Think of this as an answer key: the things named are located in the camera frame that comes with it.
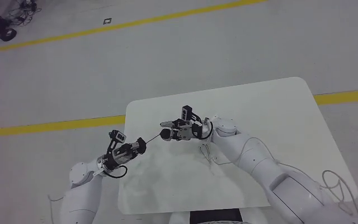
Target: white cable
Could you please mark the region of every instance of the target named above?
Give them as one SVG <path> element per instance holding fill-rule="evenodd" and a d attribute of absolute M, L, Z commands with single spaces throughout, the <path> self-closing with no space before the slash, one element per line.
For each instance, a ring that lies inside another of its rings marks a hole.
<path fill-rule="evenodd" d="M 329 192 L 331 192 L 331 193 L 333 194 L 333 196 L 334 196 L 335 198 L 337 198 L 337 200 L 339 201 L 339 202 L 338 202 L 338 207 L 339 207 L 341 210 L 343 210 L 344 212 L 346 212 L 347 214 L 353 215 L 353 214 L 354 214 L 353 211 L 347 206 L 346 202 L 344 201 L 345 195 L 344 195 L 343 188 L 342 188 L 342 185 L 341 185 L 341 182 L 343 182 L 344 185 L 346 186 L 346 188 L 347 188 L 347 190 L 348 190 L 348 192 L 349 192 L 351 198 L 352 198 L 354 207 L 355 207 L 356 212 L 357 212 L 357 214 L 358 214 L 358 206 L 357 206 L 357 203 L 356 203 L 356 201 L 355 201 L 355 199 L 354 199 L 354 196 L 353 196 L 353 194 L 352 194 L 352 191 L 351 191 L 350 187 L 349 187 L 348 184 L 344 181 L 344 179 L 343 179 L 341 176 L 339 176 L 336 172 L 334 172 L 334 171 L 332 171 L 332 170 L 324 170 L 324 171 L 322 172 L 322 179 L 323 179 L 323 182 L 324 182 L 324 186 L 323 186 L 323 185 L 320 184 L 319 182 L 313 180 L 308 174 L 306 174 L 306 173 L 305 173 L 304 171 L 302 171 L 301 169 L 299 169 L 299 168 L 297 168 L 297 167 L 294 167 L 294 166 L 291 166 L 291 165 L 288 165 L 288 164 L 284 164 L 284 163 L 280 162 L 279 160 L 275 159 L 274 156 L 272 155 L 271 151 L 269 150 L 268 146 L 267 146 L 261 139 L 259 139 L 259 138 L 257 138 L 257 137 L 250 137 L 250 138 L 248 138 L 248 139 L 245 141 L 245 144 L 244 144 L 244 146 L 242 147 L 241 153 L 240 153 L 239 158 L 238 158 L 238 161 L 239 161 L 239 162 L 240 162 L 241 156 L 242 156 L 242 154 L 243 154 L 244 148 L 245 148 L 247 142 L 248 142 L 250 139 L 257 139 L 257 140 L 259 140 L 259 141 L 265 146 L 265 148 L 266 148 L 267 151 L 269 152 L 270 156 L 272 157 L 272 159 L 273 159 L 277 164 L 280 164 L 280 165 L 283 165 L 283 166 L 288 166 L 288 167 L 290 167 L 290 168 L 294 168 L 294 169 L 300 171 L 302 174 L 306 175 L 306 176 L 307 176 L 308 178 L 310 178 L 313 182 L 316 182 L 317 184 L 319 184 L 319 186 L 320 186 L 321 188 L 328 189 Z M 225 163 L 223 163 L 223 164 L 217 164 L 217 165 L 220 166 L 220 165 L 224 165 L 224 164 L 231 164 L 231 162 L 225 162 Z M 328 184 L 327 184 L 327 182 L 326 182 L 326 178 L 324 177 L 325 173 L 327 173 L 327 172 L 330 172 L 330 173 L 334 174 L 336 177 L 338 177 L 338 183 L 337 183 L 336 185 L 334 185 L 334 186 L 328 186 Z M 340 190 L 341 190 L 341 193 L 342 193 L 342 199 L 340 199 L 340 198 L 337 196 L 337 194 L 332 191 L 332 189 L 336 188 L 337 186 L 340 187 Z M 346 207 L 346 209 L 348 209 L 348 211 L 345 210 L 345 209 L 343 209 L 343 208 L 341 207 L 342 204 Z"/>
<path fill-rule="evenodd" d="M 50 198 L 50 195 L 48 194 L 48 195 L 47 195 L 47 198 L 48 198 L 49 201 L 50 201 L 51 222 L 52 222 L 52 224 L 54 224 L 54 217 L 53 217 L 53 213 L 52 213 L 52 202 L 57 202 L 57 201 L 63 199 L 63 197 L 62 197 L 62 198 L 59 198 L 59 199 L 51 199 L 51 198 Z"/>

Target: mechanical hand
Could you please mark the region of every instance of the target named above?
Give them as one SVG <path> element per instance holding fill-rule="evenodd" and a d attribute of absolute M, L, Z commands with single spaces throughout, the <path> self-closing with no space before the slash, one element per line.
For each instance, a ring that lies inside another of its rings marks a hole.
<path fill-rule="evenodd" d="M 62 224 L 90 224 L 93 222 L 100 205 L 102 179 L 105 176 L 121 178 L 127 173 L 123 164 L 143 154 L 147 149 L 142 138 L 136 142 L 124 143 L 126 136 L 118 130 L 110 133 L 111 143 L 107 153 L 90 163 L 80 162 L 70 171 L 70 189 L 65 193 L 60 211 Z M 121 176 L 112 176 L 111 172 L 123 167 L 125 172 Z"/>

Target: cable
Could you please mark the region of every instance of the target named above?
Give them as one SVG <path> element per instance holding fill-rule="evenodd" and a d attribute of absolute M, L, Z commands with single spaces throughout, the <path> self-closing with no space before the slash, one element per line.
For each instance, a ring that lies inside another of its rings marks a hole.
<path fill-rule="evenodd" d="M 154 138 L 152 138 L 151 140 L 153 140 L 153 139 L 155 139 L 155 138 L 157 138 L 158 136 L 160 136 L 161 134 L 159 134 L 159 135 L 157 135 L 157 136 L 155 136 Z M 147 141 L 145 144 L 147 144 L 148 142 L 150 142 L 151 140 L 149 140 L 149 141 Z"/>
<path fill-rule="evenodd" d="M 106 174 L 107 176 L 109 176 L 110 178 L 114 178 L 114 179 L 122 178 L 122 177 L 124 177 L 124 176 L 127 174 L 128 168 L 127 168 L 126 166 L 124 166 L 124 165 L 120 165 L 118 168 L 120 168 L 120 167 L 124 167 L 124 168 L 125 168 L 125 172 L 124 172 L 123 175 L 120 175 L 120 176 L 112 176 L 112 175 L 110 175 L 109 173 L 107 173 L 106 171 L 103 171 L 103 173 Z"/>
<path fill-rule="evenodd" d="M 209 133 L 206 137 L 204 137 L 204 138 L 201 138 L 201 137 L 197 136 L 196 134 L 194 134 L 194 131 L 193 131 L 192 129 L 191 129 L 191 134 L 192 134 L 195 138 L 197 138 L 197 139 L 199 139 L 199 140 L 208 139 L 208 138 L 211 136 L 211 134 L 213 133 L 213 129 L 214 129 L 213 122 L 210 122 L 210 125 L 211 125 L 210 133 Z"/>
<path fill-rule="evenodd" d="M 52 212 L 52 202 L 57 202 L 57 201 L 59 201 L 59 200 L 62 200 L 63 197 L 62 197 L 62 198 L 59 198 L 59 199 L 56 199 L 56 200 L 53 200 L 53 199 L 51 199 L 50 195 L 48 194 L 48 195 L 47 195 L 47 198 L 48 198 L 49 201 L 50 201 L 51 223 L 54 224 L 54 217 L 53 217 L 53 212 Z"/>
<path fill-rule="evenodd" d="M 26 26 L 32 21 L 34 14 L 42 10 L 42 8 L 38 8 L 37 4 L 34 2 L 16 2 L 18 8 L 8 11 L 8 15 L 5 18 L 10 22 L 10 26 Z"/>

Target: black sticker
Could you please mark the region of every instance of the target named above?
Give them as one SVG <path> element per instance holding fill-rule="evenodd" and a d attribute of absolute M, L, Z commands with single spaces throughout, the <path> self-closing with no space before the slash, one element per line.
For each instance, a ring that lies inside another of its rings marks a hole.
<path fill-rule="evenodd" d="M 110 24 L 111 21 L 112 21 L 112 18 L 106 18 L 105 20 L 103 20 L 103 25 Z"/>

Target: yellow floor line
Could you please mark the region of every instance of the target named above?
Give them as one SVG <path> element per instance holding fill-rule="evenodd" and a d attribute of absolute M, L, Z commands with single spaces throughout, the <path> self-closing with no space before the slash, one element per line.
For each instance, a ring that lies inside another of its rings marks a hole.
<path fill-rule="evenodd" d="M 0 136 L 9 136 L 12 134 L 27 134 L 35 132 L 51 132 L 54 130 L 67 130 L 76 128 L 91 128 L 98 126 L 108 126 L 124 124 L 125 115 L 108 116 L 105 118 L 92 118 L 83 120 L 70 120 L 67 122 L 53 122 L 46 124 L 33 124 L 17 127 L 0 128 Z"/>
<path fill-rule="evenodd" d="M 318 105 L 358 102 L 358 91 L 315 95 Z M 0 128 L 0 136 L 124 124 L 125 115 Z"/>
<path fill-rule="evenodd" d="M 0 46 L 0 51 L 5 51 L 5 50 L 10 50 L 10 49 L 15 49 L 15 48 L 21 48 L 21 47 L 30 46 L 30 45 L 36 45 L 36 44 L 43 44 L 43 43 L 48 43 L 48 42 L 53 42 L 53 41 L 58 41 L 58 40 L 77 38 L 79 36 L 86 36 L 86 35 L 95 34 L 95 33 L 98 33 L 98 32 L 107 32 L 107 31 L 111 31 L 111 30 L 119 30 L 119 29 L 123 29 L 123 28 L 126 28 L 126 27 L 131 27 L 131 26 L 139 26 L 139 25 L 143 25 L 143 24 L 149 24 L 149 23 L 152 23 L 152 22 L 160 22 L 160 21 L 164 21 L 164 20 L 171 20 L 173 18 L 180 18 L 180 17 L 190 16 L 190 15 L 200 14 L 200 13 L 205 13 L 205 12 L 213 12 L 213 11 L 217 11 L 217 10 L 224 10 L 226 8 L 245 6 L 245 5 L 248 5 L 248 4 L 255 4 L 255 3 L 266 2 L 266 1 L 267 0 L 241 0 L 241 1 L 238 1 L 238 2 L 230 2 L 230 3 L 227 3 L 227 4 L 219 4 L 217 6 L 209 6 L 209 7 L 205 7 L 205 8 L 197 8 L 197 9 L 194 9 L 194 10 L 188 10 L 188 11 L 184 11 L 184 12 L 177 12 L 177 13 L 168 14 L 168 15 L 164 15 L 164 16 L 158 16 L 158 17 L 154 17 L 154 18 L 145 18 L 143 20 L 137 20 L 137 21 L 133 21 L 133 22 L 126 22 L 124 24 L 107 25 L 107 26 L 104 26 L 104 27 L 101 27 L 101 28 L 90 29 L 90 30 L 85 30 L 85 31 L 80 31 L 80 32 L 73 32 L 71 34 L 65 34 L 65 35 L 61 35 L 61 36 L 51 36 L 49 38 L 43 38 L 43 39 L 32 40 L 32 41 L 18 43 L 18 44 Z"/>
<path fill-rule="evenodd" d="M 358 102 L 358 91 L 336 92 L 314 96 L 318 105 L 343 104 L 345 102 Z"/>

